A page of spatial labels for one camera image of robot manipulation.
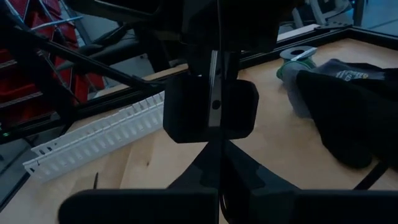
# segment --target black aluminum frame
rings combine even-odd
[[[120,75],[120,72],[115,72],[114,70],[109,69],[108,66],[103,65],[102,63],[95,62],[88,57],[79,55],[76,52],[66,49],[61,45],[49,42],[47,40],[43,40],[41,38],[38,38],[37,36],[21,32],[20,30],[15,31],[12,34],[23,36],[23,38],[25,38],[25,40],[29,40],[29,42],[32,43],[34,47],[39,47],[51,53],[58,54],[59,56],[65,57],[72,62],[84,63],[85,65],[87,65],[87,67],[90,68],[90,70],[98,72],[99,74],[102,74],[106,77],[116,77],[117,80],[129,85],[130,87],[102,96],[100,98],[96,98],[85,104],[76,106],[76,115],[73,120],[69,122],[65,122],[62,119],[49,121],[44,118],[39,118],[20,124],[8,130],[2,130],[0,131],[0,144],[30,136],[35,133],[40,133],[48,129],[66,125],[66,128],[63,130],[64,133],[66,132],[67,128],[70,127],[72,122],[88,118],[90,116],[94,116],[96,114],[100,114],[109,110],[120,108],[122,106],[130,105],[164,90],[163,85],[155,85],[151,82],[142,81],[138,78],[127,79],[124,74]],[[321,45],[339,41],[341,39],[355,39],[381,47],[386,47],[392,50],[398,50],[398,37],[393,35],[382,34],[357,27],[349,27],[337,30],[315,29],[304,34],[296,35],[295,37],[279,41],[276,48],[269,53],[243,52],[240,59],[240,68],[245,69],[259,65],[261,63],[276,60],[279,58],[279,54],[281,53],[281,51],[291,47],[295,47],[298,45],[311,45],[314,47],[319,47]],[[169,77],[188,72],[188,70],[184,70],[181,72],[172,73],[170,75],[167,75],[166,77],[158,78],[155,81],[163,82]],[[370,187],[370,185],[374,183],[385,172],[386,169],[387,166],[385,166],[384,164],[379,164],[376,169],[374,169],[358,185],[360,186],[358,187],[358,189],[366,188],[362,186]],[[18,185],[15,186],[13,193],[10,194],[10,197],[12,197],[12,195],[16,193],[16,191],[24,184],[26,180],[27,176],[24,176],[24,178],[18,183]],[[6,204],[0,205],[0,210],[5,206]]]

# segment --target red shelf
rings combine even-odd
[[[0,103],[37,93],[35,85],[18,68],[5,68],[0,76]]]
[[[25,18],[29,0],[9,0],[22,19]]]
[[[42,0],[43,3],[47,6],[47,9],[56,15],[61,14],[61,8],[58,0]]]
[[[76,74],[75,80],[75,96],[80,100],[81,103],[87,102],[88,83],[86,78]]]
[[[5,119],[5,126],[13,126],[14,124],[28,121],[32,118],[43,116],[53,112],[54,109],[50,107],[43,96],[39,96],[18,104],[8,106],[1,111]]]
[[[93,83],[95,88],[97,88],[99,90],[103,90],[105,88],[104,80],[102,79],[101,75],[97,75],[95,73],[87,73],[87,77]]]

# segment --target green tape roll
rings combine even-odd
[[[312,55],[314,55],[316,51],[317,49],[315,47],[309,46],[292,47],[290,49],[284,50],[280,53],[280,57],[284,59],[284,64],[276,72],[276,77],[282,79],[284,76],[284,67],[290,62],[297,62],[298,66],[302,65],[303,68],[305,67],[308,70],[315,68],[317,65],[312,60]]]

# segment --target red storage bin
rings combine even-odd
[[[29,80],[29,77],[15,68],[5,68],[0,75],[0,103],[21,98],[37,93],[36,86]]]
[[[13,60],[12,55],[7,49],[0,49],[0,63],[5,63]]]
[[[61,17],[52,14],[52,17],[55,21],[63,20]],[[59,24],[58,27],[60,28],[62,34],[65,36],[67,41],[71,43],[77,43],[76,33],[75,33],[75,26],[70,24],[69,22]]]
[[[60,8],[58,0],[42,0],[42,1],[47,6],[47,9],[50,12],[52,12],[58,16],[61,14],[61,8]]]
[[[72,50],[77,50],[79,48],[77,42],[75,42],[75,43],[68,42],[68,46]]]
[[[2,75],[2,71],[4,69],[10,69],[10,68],[15,68],[16,67],[16,63],[13,62],[12,64],[9,63],[7,66],[4,65],[4,63],[6,62],[11,62],[12,60],[14,60],[14,58],[12,57],[12,55],[10,54],[10,52],[7,49],[0,49],[0,76]]]
[[[51,20],[46,17],[45,15],[38,13],[38,12],[32,12],[29,15],[29,21],[28,21],[28,26],[30,28],[37,27],[39,25],[45,24],[51,22]],[[46,28],[41,28],[36,30],[38,33],[43,34],[44,36],[48,37],[50,40],[52,40],[52,37],[54,35],[55,27],[54,26],[49,26]]]
[[[17,123],[28,121],[32,118],[52,113],[54,110],[43,96],[26,100],[1,110],[2,116],[7,118],[3,125],[14,126]]]
[[[105,88],[104,85],[104,80],[102,79],[101,75],[97,75],[95,73],[87,73],[87,78],[90,79],[92,84],[97,88],[98,90],[103,90]]]
[[[19,13],[22,19],[25,19],[29,0],[9,0],[14,9]]]
[[[84,76],[75,74],[75,96],[80,100],[80,103],[87,102],[88,83]]]

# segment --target floor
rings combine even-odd
[[[363,27],[377,32],[398,35],[397,11],[397,0],[369,0],[364,11]],[[353,11],[350,10],[331,20],[349,21],[352,18],[352,13]],[[291,28],[283,27],[280,32],[289,30]],[[56,138],[60,131],[61,128],[57,128],[39,134],[35,144],[38,145]],[[25,174],[22,163],[35,157],[29,149],[30,146],[24,140],[0,145],[0,154],[4,157],[4,160],[0,161],[0,210],[3,200]]]
[[[44,131],[35,136],[29,136],[27,139],[35,139],[32,142],[38,146],[57,138],[62,128]],[[26,173],[22,163],[37,157],[30,149],[30,145],[23,139],[0,145],[0,155],[4,158],[3,161],[0,161],[0,211],[2,204]]]

